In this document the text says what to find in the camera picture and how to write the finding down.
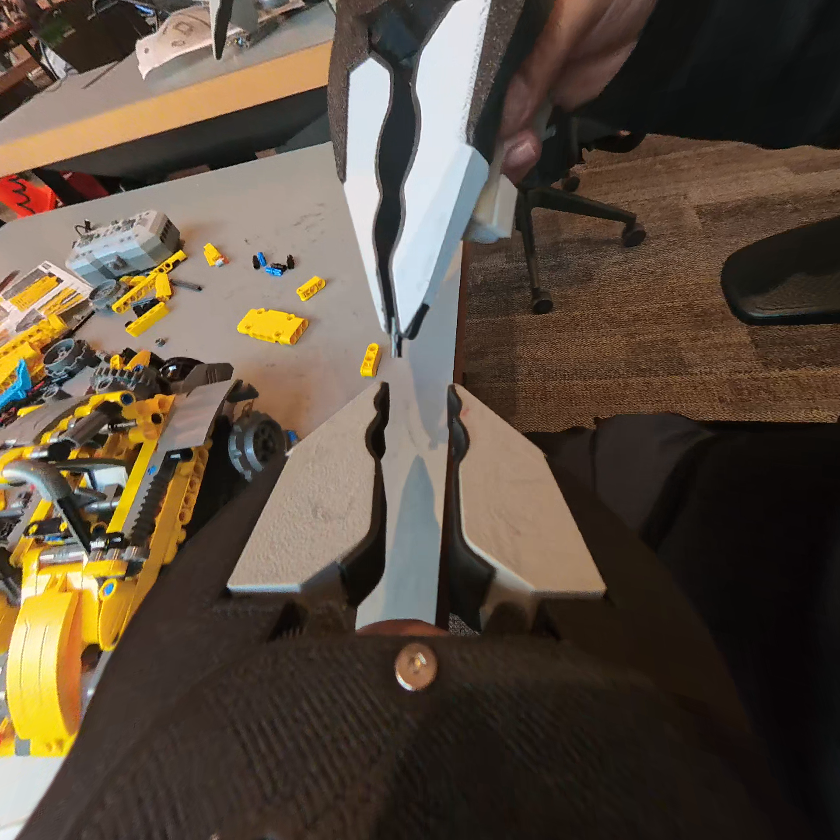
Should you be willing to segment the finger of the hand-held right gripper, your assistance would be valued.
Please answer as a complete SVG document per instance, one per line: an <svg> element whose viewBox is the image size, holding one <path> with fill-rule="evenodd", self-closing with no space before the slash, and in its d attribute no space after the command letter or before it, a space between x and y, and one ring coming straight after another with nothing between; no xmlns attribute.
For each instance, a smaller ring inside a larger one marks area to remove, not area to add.
<svg viewBox="0 0 840 840"><path fill-rule="evenodd" d="M390 279L393 165L389 151L397 114L395 73L369 55L349 74L343 190L369 285L384 332L396 335L396 297Z"/></svg>
<svg viewBox="0 0 840 840"><path fill-rule="evenodd" d="M393 340L410 340L469 225L490 165L467 138L488 1L452 2L423 34L409 90L416 119L391 254Z"/></svg>

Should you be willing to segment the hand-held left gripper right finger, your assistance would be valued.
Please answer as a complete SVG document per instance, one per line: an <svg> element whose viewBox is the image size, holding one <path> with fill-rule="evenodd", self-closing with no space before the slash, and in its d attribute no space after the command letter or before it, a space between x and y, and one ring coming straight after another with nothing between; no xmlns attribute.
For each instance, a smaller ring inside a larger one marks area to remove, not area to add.
<svg viewBox="0 0 840 840"><path fill-rule="evenodd" d="M606 583L545 454L462 385L448 389L455 611L601 600Z"/></svg>

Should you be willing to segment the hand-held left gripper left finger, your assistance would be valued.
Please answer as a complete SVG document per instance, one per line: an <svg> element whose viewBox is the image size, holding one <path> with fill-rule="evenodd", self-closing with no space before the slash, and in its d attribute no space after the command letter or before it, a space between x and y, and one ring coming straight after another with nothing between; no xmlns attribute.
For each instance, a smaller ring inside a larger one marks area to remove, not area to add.
<svg viewBox="0 0 840 840"><path fill-rule="evenodd" d="M375 383L287 457L228 578L235 595L301 595L359 606L385 567L382 470L390 387Z"/></svg>

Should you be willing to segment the grey desk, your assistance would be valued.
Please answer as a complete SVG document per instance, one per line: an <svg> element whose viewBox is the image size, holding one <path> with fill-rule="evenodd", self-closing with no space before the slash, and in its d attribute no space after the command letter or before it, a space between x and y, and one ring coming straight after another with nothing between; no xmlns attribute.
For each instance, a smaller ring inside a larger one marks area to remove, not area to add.
<svg viewBox="0 0 840 840"><path fill-rule="evenodd" d="M383 479L385 567L360 604L361 626L432 623L448 460L447 389L454 379L461 254L457 250L418 337L390 356L371 302L330 143L101 199L94 221L159 209L181 229L185 276L206 283L177 302L163 333L174 353L229 362L266 408L302 438L375 383L390 387ZM211 243L227 264L210 267ZM252 266L296 266L271 276ZM296 289L326 286L308 301ZM309 320L293 346L237 331L252 308ZM375 378L360 373L381 347ZM187 540L133 616L102 671L76 745L63 759L2 759L2 818L13 838L279 837L280 811L302 814L295 790L327 783L310 739L309 683L333 700L330 719L356 722L365 693L351 676L355 607L301 595L235 595L227 587L283 465L274 460Z"/></svg>

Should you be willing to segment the person's right hand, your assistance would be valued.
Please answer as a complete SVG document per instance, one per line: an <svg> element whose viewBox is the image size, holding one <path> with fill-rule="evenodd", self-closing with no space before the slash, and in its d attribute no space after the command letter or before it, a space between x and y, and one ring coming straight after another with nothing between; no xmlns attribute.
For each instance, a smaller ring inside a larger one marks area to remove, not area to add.
<svg viewBox="0 0 840 840"><path fill-rule="evenodd" d="M543 142L533 127L550 102L573 112L597 98L633 52L656 1L557 1L513 75L500 121L502 173L520 183Z"/></svg>

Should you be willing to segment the yellow rectangular brick panel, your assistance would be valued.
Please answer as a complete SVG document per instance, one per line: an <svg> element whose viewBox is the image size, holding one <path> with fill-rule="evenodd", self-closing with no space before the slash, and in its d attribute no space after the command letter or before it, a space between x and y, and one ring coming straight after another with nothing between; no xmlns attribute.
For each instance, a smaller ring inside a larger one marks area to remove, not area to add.
<svg viewBox="0 0 840 840"><path fill-rule="evenodd" d="M308 326L307 318L293 313L252 308L239 321L237 331L254 340L293 346L307 331Z"/></svg>

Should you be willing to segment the idle hand-held gripper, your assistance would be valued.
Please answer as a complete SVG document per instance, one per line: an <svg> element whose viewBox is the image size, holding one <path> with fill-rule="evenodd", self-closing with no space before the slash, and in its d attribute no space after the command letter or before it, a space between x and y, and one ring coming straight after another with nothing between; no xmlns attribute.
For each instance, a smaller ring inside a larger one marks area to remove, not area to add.
<svg viewBox="0 0 840 840"><path fill-rule="evenodd" d="M234 29L234 35L243 35L247 39L258 31L258 9L253 1L208 1L207 3L213 56L216 60L221 60L231 28Z"/></svg>

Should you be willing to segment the printed paper sheet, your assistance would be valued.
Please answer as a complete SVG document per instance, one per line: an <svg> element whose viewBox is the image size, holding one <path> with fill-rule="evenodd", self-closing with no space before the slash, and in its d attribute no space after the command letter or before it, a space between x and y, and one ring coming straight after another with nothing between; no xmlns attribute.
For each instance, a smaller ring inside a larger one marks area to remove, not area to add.
<svg viewBox="0 0 840 840"><path fill-rule="evenodd" d="M207 7L189 7L171 14L134 46L140 76L159 77L165 68L188 67L213 55L211 18Z"/></svg>

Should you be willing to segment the grey table wood edge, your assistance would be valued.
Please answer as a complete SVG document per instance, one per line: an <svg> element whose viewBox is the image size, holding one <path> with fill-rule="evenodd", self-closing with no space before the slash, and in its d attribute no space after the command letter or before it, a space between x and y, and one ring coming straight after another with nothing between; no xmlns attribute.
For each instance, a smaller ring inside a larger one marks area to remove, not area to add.
<svg viewBox="0 0 840 840"><path fill-rule="evenodd" d="M227 47L160 79L139 61L71 75L2 118L2 175L11 175L226 117L325 87L335 14L328 2L291 13L246 49Z"/></svg>

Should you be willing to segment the grey brick battery hub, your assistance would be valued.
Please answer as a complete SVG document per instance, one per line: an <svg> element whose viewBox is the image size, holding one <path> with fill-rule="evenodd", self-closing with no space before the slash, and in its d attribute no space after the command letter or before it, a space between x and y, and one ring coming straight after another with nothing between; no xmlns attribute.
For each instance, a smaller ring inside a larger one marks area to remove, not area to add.
<svg viewBox="0 0 840 840"><path fill-rule="evenodd" d="M66 268L91 286L145 275L172 257L182 234L163 212L147 210L108 224L77 228Z"/></svg>

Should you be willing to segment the yellow grey brick vehicle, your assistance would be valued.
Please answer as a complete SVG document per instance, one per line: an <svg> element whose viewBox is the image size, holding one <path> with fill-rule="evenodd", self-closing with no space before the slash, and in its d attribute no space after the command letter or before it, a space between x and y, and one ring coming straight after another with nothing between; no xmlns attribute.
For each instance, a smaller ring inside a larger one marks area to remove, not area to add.
<svg viewBox="0 0 840 840"><path fill-rule="evenodd" d="M75 741L184 543L296 435L227 362L124 353L2 426L2 756Z"/></svg>

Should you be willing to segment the blue brick separator tool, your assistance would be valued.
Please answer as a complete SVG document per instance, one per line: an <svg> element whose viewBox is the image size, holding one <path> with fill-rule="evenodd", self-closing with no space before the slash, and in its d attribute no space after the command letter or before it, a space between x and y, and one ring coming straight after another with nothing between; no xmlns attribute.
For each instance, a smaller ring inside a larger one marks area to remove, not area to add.
<svg viewBox="0 0 840 840"><path fill-rule="evenodd" d="M32 386L27 361L20 359L13 364L7 371L5 379L2 380L1 411L10 404L26 398Z"/></svg>

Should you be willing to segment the orange plastic crate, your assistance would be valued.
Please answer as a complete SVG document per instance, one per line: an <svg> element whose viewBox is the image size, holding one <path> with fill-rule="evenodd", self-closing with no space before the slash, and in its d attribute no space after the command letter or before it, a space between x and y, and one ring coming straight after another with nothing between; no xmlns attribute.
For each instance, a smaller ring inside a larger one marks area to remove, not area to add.
<svg viewBox="0 0 840 840"><path fill-rule="evenodd" d="M37 179L34 173L6 175L1 178L1 204L16 217L31 217L58 207L84 203L109 195L106 187L92 176L82 173L47 171L59 178L58 184L79 195L78 199L65 200L50 187Z"/></svg>

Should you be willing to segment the yellow black sticker sheet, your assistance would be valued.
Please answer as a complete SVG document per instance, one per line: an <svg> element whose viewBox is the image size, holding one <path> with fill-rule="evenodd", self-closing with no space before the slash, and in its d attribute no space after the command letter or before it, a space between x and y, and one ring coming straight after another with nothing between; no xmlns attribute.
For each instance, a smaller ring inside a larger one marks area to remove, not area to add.
<svg viewBox="0 0 840 840"><path fill-rule="evenodd" d="M43 313L43 307L72 290L86 301L92 286L65 268L45 261L28 272L13 271L2 280L1 326L15 331L30 313Z"/></svg>

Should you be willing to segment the large yellow brick frame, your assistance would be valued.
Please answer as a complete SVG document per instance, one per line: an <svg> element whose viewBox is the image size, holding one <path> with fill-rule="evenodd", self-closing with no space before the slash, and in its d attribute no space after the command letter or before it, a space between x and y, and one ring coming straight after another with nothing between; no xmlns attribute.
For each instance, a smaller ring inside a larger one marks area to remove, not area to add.
<svg viewBox="0 0 840 840"><path fill-rule="evenodd" d="M69 331L62 317L50 315L7 341L1 348L1 391L16 382L20 361L26 362L33 383L44 379L46 347L67 336Z"/></svg>

